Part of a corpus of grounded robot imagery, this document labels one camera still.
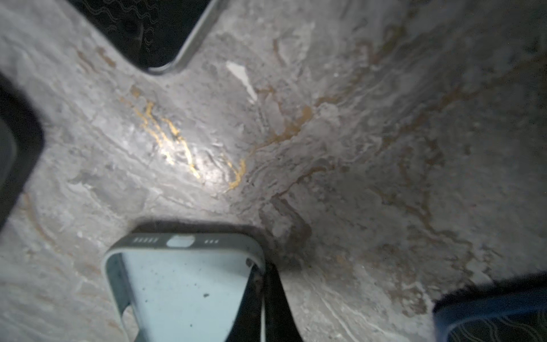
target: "marble surface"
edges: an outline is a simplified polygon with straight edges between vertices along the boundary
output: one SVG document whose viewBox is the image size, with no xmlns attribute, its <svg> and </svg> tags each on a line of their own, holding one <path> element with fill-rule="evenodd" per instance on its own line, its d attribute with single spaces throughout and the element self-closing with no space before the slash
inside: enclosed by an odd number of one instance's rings
<svg viewBox="0 0 547 342">
<path fill-rule="evenodd" d="M 547 268 L 544 1 L 231 0 L 160 77 L 64 0 L 0 19 L 46 136 L 2 340 L 122 341 L 100 260 L 153 221 L 257 236 L 310 342 L 432 340 L 443 293 Z"/>
</svg>

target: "wavy line pattern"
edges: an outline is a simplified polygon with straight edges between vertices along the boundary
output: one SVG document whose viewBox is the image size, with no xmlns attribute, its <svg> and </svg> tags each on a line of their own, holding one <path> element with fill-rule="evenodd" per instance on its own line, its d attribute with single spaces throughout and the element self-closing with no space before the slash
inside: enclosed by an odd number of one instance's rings
<svg viewBox="0 0 547 342">
<path fill-rule="evenodd" d="M 125 13 L 130 16 L 136 16 L 138 19 L 142 20 L 144 31 L 143 31 L 143 43 L 144 48 L 147 52 L 150 52 L 150 46 L 154 43 L 155 30 L 152 25 L 156 25 L 159 22 L 159 6 L 157 3 L 150 4 L 149 0 L 132 0 L 132 4 L 128 4 L 129 0 L 102 0 L 103 6 L 97 8 L 90 4 L 89 0 L 72 0 L 75 3 L 80 3 L 85 8 L 89 14 L 98 17 L 101 15 L 106 15 L 116 25 L 109 25 L 106 23 L 108 19 L 104 16 L 102 18 L 97 18 L 100 24 L 100 28 L 105 33 L 117 32 L 120 31 L 119 24 L 122 21 L 121 15 L 116 15 L 115 13 Z"/>
<path fill-rule="evenodd" d="M 158 19 L 156 18 L 155 20 L 152 19 L 152 16 L 150 15 L 150 13 L 146 12 L 146 13 L 143 13 L 141 14 L 139 11 L 138 11 L 138 8 L 137 6 L 135 5 L 130 5 L 128 7 L 125 7 L 124 4 L 120 1 L 120 0 L 103 0 L 103 2 L 107 5 L 111 5 L 113 3 L 117 3 L 118 5 L 120 5 L 120 8 L 121 10 L 124 12 L 124 13 L 129 13 L 129 12 L 134 12 L 135 15 L 139 18 L 139 19 L 144 19 L 144 18 L 148 18 L 148 20 L 150 21 L 150 23 L 152 25 L 155 25 L 158 23 Z"/>
<path fill-rule="evenodd" d="M 546 311 L 481 318 L 460 324 L 449 342 L 547 342 Z"/>
</svg>

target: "dark fabric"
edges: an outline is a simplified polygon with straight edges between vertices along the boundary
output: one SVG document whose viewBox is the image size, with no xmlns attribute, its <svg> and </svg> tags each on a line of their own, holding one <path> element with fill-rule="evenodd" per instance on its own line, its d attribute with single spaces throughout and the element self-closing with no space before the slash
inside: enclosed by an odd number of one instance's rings
<svg viewBox="0 0 547 342">
<path fill-rule="evenodd" d="M 266 342 L 302 342 L 281 278 L 275 265 L 270 262 L 266 263 L 265 278 Z"/>
<path fill-rule="evenodd" d="M 68 0 L 132 63 L 161 67 L 180 51 L 210 0 Z"/>
<path fill-rule="evenodd" d="M 543 310 L 469 321 L 454 328 L 448 341 L 547 342 L 547 313 Z"/>
<path fill-rule="evenodd" d="M 253 265 L 234 325 L 225 342 L 260 342 L 263 288 L 264 278 L 259 268 Z"/>
</svg>

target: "black fabric with wavy pattern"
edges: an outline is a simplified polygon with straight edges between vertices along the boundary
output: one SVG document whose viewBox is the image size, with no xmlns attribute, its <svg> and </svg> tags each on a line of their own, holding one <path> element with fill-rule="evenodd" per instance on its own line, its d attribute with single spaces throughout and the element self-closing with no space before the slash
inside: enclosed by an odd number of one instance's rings
<svg viewBox="0 0 547 342">
<path fill-rule="evenodd" d="M 478 319 L 459 324 L 449 342 L 547 342 L 545 310 Z"/>
<path fill-rule="evenodd" d="M 141 69 L 180 51 L 210 0 L 68 0 Z"/>
</svg>

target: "dark object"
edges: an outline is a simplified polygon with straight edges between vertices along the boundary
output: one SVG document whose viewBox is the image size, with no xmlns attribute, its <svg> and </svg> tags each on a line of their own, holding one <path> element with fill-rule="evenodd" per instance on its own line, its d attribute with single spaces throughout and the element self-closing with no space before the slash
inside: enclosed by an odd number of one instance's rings
<svg viewBox="0 0 547 342">
<path fill-rule="evenodd" d="M 0 227 L 44 146 L 31 106 L 0 76 Z"/>
<path fill-rule="evenodd" d="M 225 0 L 68 0 L 139 69 L 184 67 Z"/>
<path fill-rule="evenodd" d="M 266 263 L 264 302 L 266 311 L 266 342 L 302 342 L 294 324 L 289 303 L 274 264 Z"/>
<path fill-rule="evenodd" d="M 438 342 L 547 341 L 547 277 L 468 287 L 433 309 Z"/>
<path fill-rule="evenodd" d="M 263 283 L 263 276 L 259 268 L 254 265 L 226 342 L 260 342 Z"/>
<path fill-rule="evenodd" d="M 226 342 L 260 342 L 262 279 L 258 268 L 253 266 L 234 326 Z M 302 342 L 279 273 L 270 262 L 266 262 L 264 275 L 264 304 L 266 342 Z"/>
</svg>

